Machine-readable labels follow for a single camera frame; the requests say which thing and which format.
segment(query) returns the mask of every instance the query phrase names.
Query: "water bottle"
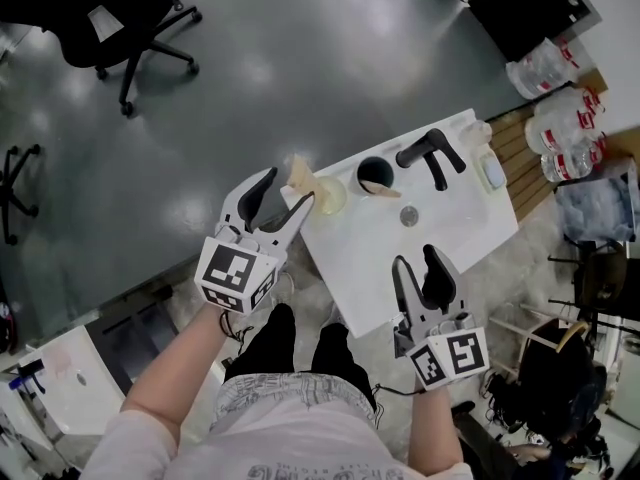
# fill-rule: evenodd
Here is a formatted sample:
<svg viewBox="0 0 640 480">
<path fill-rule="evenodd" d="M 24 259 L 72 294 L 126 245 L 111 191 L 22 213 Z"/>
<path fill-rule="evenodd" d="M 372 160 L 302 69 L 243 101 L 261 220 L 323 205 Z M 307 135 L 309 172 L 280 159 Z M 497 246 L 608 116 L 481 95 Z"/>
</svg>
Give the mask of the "water bottle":
<svg viewBox="0 0 640 480">
<path fill-rule="evenodd" d="M 566 108 L 567 106 L 573 109 L 580 108 L 585 103 L 585 93 L 586 91 L 584 89 L 576 89 L 575 87 L 560 89 L 536 105 L 534 109 L 535 115 L 547 114 L 558 108 Z"/>
<path fill-rule="evenodd" d="M 597 139 L 593 114 L 584 106 L 576 108 L 570 100 L 565 101 L 569 104 L 564 108 L 541 112 L 525 124 L 525 139 L 534 153 L 557 155 L 585 138 Z"/>
<path fill-rule="evenodd" d="M 602 150 L 589 139 L 559 155 L 542 155 L 540 165 L 545 178 L 552 182 L 577 180 L 591 174 L 602 160 Z"/>
<path fill-rule="evenodd" d="M 521 61 L 507 64 L 507 76 L 523 98 L 533 100 L 578 79 L 578 65 L 572 59 L 566 47 L 545 39 Z"/>
</svg>

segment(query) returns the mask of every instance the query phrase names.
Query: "concrete floor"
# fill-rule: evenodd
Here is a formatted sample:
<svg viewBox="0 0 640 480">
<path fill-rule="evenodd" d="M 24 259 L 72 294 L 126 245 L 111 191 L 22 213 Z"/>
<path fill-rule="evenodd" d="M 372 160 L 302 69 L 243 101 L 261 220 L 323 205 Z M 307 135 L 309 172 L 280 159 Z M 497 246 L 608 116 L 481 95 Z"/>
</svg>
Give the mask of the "concrete floor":
<svg viewBox="0 0 640 480">
<path fill-rule="evenodd" d="M 447 115 L 522 100 L 458 0 L 183 0 L 204 14 L 161 39 L 200 63 L 149 55 L 138 115 L 120 116 L 124 67 L 105 83 L 31 30 L 3 67 L 2 150 L 37 142 L 0 273 L 22 341 L 197 254 L 227 191 L 294 152 L 321 168 Z M 281 174 L 276 185 L 284 181 Z M 264 216 L 283 208 L 277 191 Z"/>
</svg>

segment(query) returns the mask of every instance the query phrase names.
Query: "black faucet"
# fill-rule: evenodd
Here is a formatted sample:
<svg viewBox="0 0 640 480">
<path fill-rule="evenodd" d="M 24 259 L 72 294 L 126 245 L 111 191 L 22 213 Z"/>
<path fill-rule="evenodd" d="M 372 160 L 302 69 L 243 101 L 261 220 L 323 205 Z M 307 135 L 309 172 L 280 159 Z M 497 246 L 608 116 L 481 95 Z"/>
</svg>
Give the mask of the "black faucet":
<svg viewBox="0 0 640 480">
<path fill-rule="evenodd" d="M 433 180 L 436 182 L 436 190 L 442 192 L 447 190 L 447 180 L 442 174 L 442 169 L 434 153 L 436 151 L 442 151 L 444 155 L 449 159 L 451 165 L 457 173 L 464 172 L 467 168 L 467 164 L 464 160 L 458 156 L 458 153 L 454 151 L 445 137 L 444 133 L 437 128 L 429 130 L 424 137 L 415 141 L 408 148 L 403 149 L 396 155 L 396 163 L 403 169 L 408 169 L 420 158 L 424 158 L 431 169 L 433 174 Z"/>
</svg>

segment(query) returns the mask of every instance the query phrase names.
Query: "chair leg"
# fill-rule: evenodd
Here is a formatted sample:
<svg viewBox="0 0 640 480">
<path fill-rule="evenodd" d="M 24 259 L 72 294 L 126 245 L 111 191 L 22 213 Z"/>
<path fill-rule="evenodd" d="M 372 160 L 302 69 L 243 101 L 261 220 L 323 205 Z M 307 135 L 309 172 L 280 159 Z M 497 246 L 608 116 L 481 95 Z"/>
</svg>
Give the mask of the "chair leg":
<svg viewBox="0 0 640 480">
<path fill-rule="evenodd" d="M 174 11 L 182 11 L 184 9 L 184 4 L 180 0 L 173 0 L 173 10 Z"/>
<path fill-rule="evenodd" d="M 98 77 L 98 80 L 104 80 L 109 76 L 109 72 L 100 66 L 96 66 L 96 76 Z"/>
<path fill-rule="evenodd" d="M 18 174 L 20 174 L 20 171 L 24 167 L 24 164 L 27 161 L 27 158 L 29 158 L 29 155 L 33 155 L 33 154 L 35 154 L 35 151 L 33 151 L 32 148 L 29 148 L 24 152 L 22 157 L 20 157 L 20 160 L 18 160 L 18 163 L 16 164 L 16 166 L 11 171 L 11 174 L 9 174 L 9 178 L 5 182 L 6 186 L 8 187 L 13 186 L 13 184 L 16 181 L 16 178 L 18 177 Z"/>
<path fill-rule="evenodd" d="M 9 201 L 2 205 L 2 230 L 5 244 L 16 245 L 18 243 L 18 238 L 9 234 Z"/>
<path fill-rule="evenodd" d="M 133 81 L 133 76 L 136 74 L 136 68 L 138 67 L 141 55 L 142 51 L 137 51 L 129 57 L 129 62 L 127 62 L 127 68 L 124 72 L 124 79 L 122 80 L 122 86 L 120 87 L 120 97 L 118 98 L 120 110 L 122 114 L 127 117 L 133 113 L 133 105 L 130 101 L 127 101 L 127 96 L 129 95 L 131 82 Z"/>
<path fill-rule="evenodd" d="M 571 263 L 572 265 L 582 265 L 582 262 L 578 260 L 565 260 L 561 258 L 552 258 L 551 256 L 549 256 L 547 260 L 553 261 L 554 263 Z"/>
<path fill-rule="evenodd" d="M 20 199 L 18 199 L 14 194 L 9 195 L 9 201 L 11 201 L 11 204 L 13 206 L 15 206 L 18 210 L 20 210 L 28 217 L 35 217 L 38 214 L 38 211 L 36 209 L 37 207 L 27 208 L 22 204 L 22 201 L 20 201 Z"/>
<path fill-rule="evenodd" d="M 11 155 L 15 154 L 16 150 L 17 148 L 14 149 L 12 147 L 11 149 L 7 150 L 6 154 L 4 155 L 4 171 L 2 171 L 2 178 L 4 179 L 4 184 L 7 186 L 11 186 L 9 184 L 9 178 L 11 174 Z"/>
<path fill-rule="evenodd" d="M 149 50 L 153 50 L 154 52 L 158 53 L 164 53 L 165 55 L 175 57 L 176 59 L 186 60 L 189 64 L 193 64 L 195 62 L 194 58 L 188 53 L 176 50 L 173 46 L 161 43 L 160 41 L 151 41 Z"/>
<path fill-rule="evenodd" d="M 174 23 L 178 23 L 181 19 L 186 18 L 187 16 L 189 16 L 189 14 L 191 14 L 191 19 L 196 23 L 202 19 L 202 14 L 200 14 L 198 8 L 195 5 L 191 5 L 186 9 L 183 9 L 176 14 L 172 14 L 168 18 L 162 20 L 154 30 L 154 37 L 157 36 L 160 32 L 164 32 L 165 30 L 167 30 Z"/>
</svg>

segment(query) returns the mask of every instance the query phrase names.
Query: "sink basin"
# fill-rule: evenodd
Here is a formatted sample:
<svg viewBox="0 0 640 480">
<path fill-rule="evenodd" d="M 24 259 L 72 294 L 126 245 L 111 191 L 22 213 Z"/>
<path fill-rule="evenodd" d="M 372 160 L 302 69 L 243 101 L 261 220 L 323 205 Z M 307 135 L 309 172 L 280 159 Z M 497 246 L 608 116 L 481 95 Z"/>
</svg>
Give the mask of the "sink basin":
<svg viewBox="0 0 640 480">
<path fill-rule="evenodd" d="M 391 264 L 398 255 L 412 265 L 417 276 L 426 271 L 422 248 L 432 244 L 443 251 L 459 272 L 464 272 L 506 241 L 518 223 L 506 187 L 489 194 L 458 135 L 476 120 L 473 110 L 424 126 L 315 173 L 334 176 L 347 189 L 347 202 L 336 215 L 312 212 L 301 229 L 302 237 L 320 274 L 357 338 L 399 315 L 391 278 Z M 426 162 L 408 169 L 395 162 L 396 154 L 438 128 L 467 164 L 458 174 L 440 152 L 436 158 L 449 188 L 435 189 Z M 378 156 L 394 170 L 397 199 L 368 195 L 355 179 L 355 169 L 367 157 Z M 289 208 L 299 199 L 290 187 L 281 194 Z M 400 219 L 403 208 L 418 212 L 413 227 Z"/>
</svg>

